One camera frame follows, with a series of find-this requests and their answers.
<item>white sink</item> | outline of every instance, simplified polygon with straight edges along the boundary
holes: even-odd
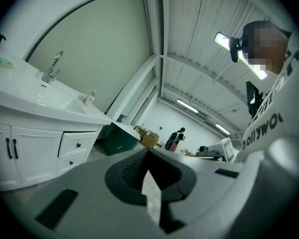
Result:
[[[0,67],[0,105],[47,118],[93,124],[112,121],[95,106],[87,107],[79,92],[54,81],[41,80],[42,72],[23,60],[8,56],[13,69]]]

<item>cabinet door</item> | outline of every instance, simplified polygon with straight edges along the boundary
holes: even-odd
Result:
[[[20,184],[22,182],[12,156],[10,126],[0,124],[0,190]]]
[[[23,183],[31,185],[54,177],[62,134],[11,127],[13,155]]]

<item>black cabinet handle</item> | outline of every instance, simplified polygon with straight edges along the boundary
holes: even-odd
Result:
[[[13,139],[13,144],[14,144],[14,154],[15,154],[15,159],[18,159],[19,157],[18,157],[18,153],[17,153],[17,151],[16,151],[16,139]]]
[[[10,148],[9,148],[9,142],[10,142],[10,139],[9,139],[9,138],[6,138],[5,141],[6,141],[6,147],[7,147],[7,149],[8,149],[8,156],[9,156],[10,159],[12,159],[11,152],[10,152]]]

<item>soap bottle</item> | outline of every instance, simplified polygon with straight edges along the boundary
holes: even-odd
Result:
[[[92,102],[94,101],[95,99],[95,95],[96,95],[96,90],[93,91],[91,94],[89,94],[87,97],[86,97],[86,100],[84,102],[84,104],[86,106],[90,106],[92,104]]]

